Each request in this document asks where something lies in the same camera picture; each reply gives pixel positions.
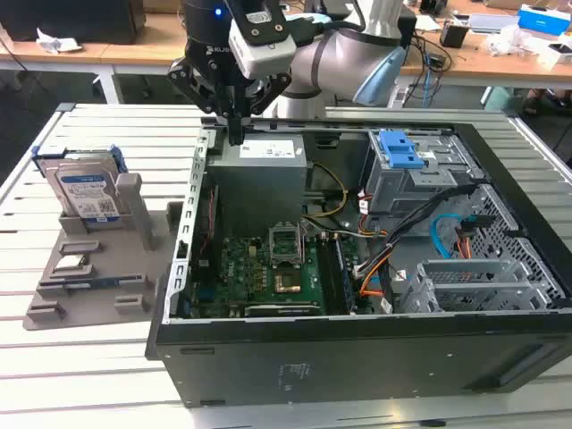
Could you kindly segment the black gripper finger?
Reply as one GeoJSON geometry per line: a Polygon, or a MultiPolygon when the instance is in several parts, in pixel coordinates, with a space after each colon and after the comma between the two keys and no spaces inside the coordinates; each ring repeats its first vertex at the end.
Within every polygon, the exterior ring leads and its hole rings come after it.
{"type": "Polygon", "coordinates": [[[218,122],[226,127],[229,144],[235,146],[236,116],[222,68],[215,60],[208,60],[205,73],[196,74],[196,70],[187,58],[181,58],[172,65],[168,78],[203,112],[216,115],[218,122]]]}
{"type": "Polygon", "coordinates": [[[264,78],[256,87],[235,88],[235,145],[243,143],[245,129],[250,124],[252,115],[261,114],[291,83],[288,73],[278,73],[264,78]]]}

